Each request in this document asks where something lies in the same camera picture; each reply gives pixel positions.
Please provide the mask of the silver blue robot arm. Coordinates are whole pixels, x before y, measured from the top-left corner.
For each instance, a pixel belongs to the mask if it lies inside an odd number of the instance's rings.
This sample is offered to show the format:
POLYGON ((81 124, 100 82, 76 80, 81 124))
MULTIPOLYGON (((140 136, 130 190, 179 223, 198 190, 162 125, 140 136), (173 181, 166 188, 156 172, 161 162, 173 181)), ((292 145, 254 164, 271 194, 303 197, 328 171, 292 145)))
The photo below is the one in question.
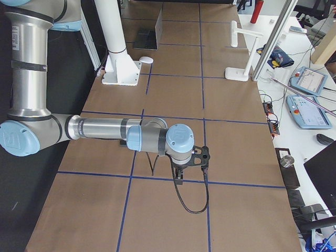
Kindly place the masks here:
POLYGON ((207 174, 206 146, 194 144, 192 129, 169 127, 161 118, 83 118, 53 114, 46 106, 48 31, 79 31, 80 1, 3 1, 12 25, 13 102, 1 124, 1 146, 15 156, 35 154, 62 141, 123 140, 130 150, 170 159, 173 181, 182 184, 184 170, 199 166, 207 174))

